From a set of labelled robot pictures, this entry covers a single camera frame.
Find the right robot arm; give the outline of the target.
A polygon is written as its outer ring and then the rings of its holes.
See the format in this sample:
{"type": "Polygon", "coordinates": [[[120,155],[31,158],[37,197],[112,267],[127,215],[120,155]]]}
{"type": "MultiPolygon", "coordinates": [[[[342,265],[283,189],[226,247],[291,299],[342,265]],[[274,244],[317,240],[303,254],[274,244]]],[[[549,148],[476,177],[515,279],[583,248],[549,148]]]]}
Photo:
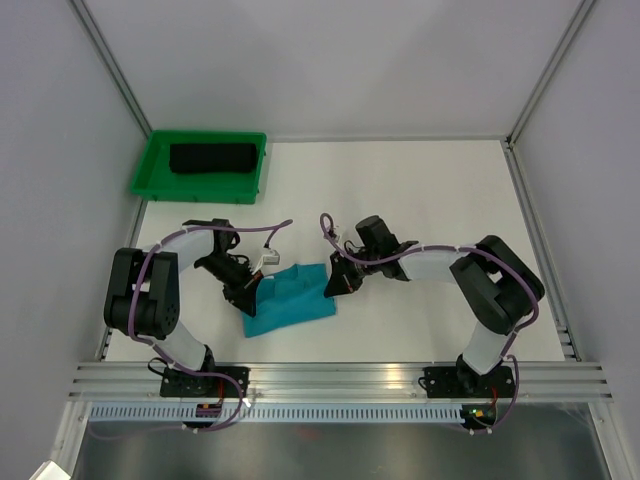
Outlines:
{"type": "Polygon", "coordinates": [[[327,298],[352,294],[377,273],[400,282],[429,280],[459,288],[477,320],[456,360],[456,383],[466,395],[478,395],[491,385],[516,335],[539,315],[545,295],[541,280],[498,236],[467,246],[400,242],[373,215],[356,224],[361,245],[349,249],[338,244],[330,214],[320,216],[320,227],[334,248],[327,298]]]}

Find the teal t shirt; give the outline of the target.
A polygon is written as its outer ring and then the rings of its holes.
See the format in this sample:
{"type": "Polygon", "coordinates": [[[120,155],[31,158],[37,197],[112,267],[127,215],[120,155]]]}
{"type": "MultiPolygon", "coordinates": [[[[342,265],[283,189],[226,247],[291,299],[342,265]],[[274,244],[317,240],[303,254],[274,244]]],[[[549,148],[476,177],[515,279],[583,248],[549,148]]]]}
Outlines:
{"type": "Polygon", "coordinates": [[[334,316],[335,300],[326,298],[325,264],[294,264],[266,276],[256,290],[256,313],[242,314],[243,333],[253,338],[284,327],[334,316]]]}

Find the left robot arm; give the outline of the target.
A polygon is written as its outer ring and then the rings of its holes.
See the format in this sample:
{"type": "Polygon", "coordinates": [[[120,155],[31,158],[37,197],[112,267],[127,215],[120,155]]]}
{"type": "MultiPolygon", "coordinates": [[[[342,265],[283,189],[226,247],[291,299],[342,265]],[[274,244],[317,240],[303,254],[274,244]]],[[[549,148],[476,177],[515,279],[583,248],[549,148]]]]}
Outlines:
{"type": "Polygon", "coordinates": [[[150,346],[184,372],[183,383],[206,396],[218,384],[213,353],[180,320],[180,274],[202,268],[222,284],[224,299],[253,317],[262,272],[245,255],[231,251],[239,232],[227,219],[190,220],[148,249],[121,248],[114,254],[104,303],[107,327],[150,346]]]}

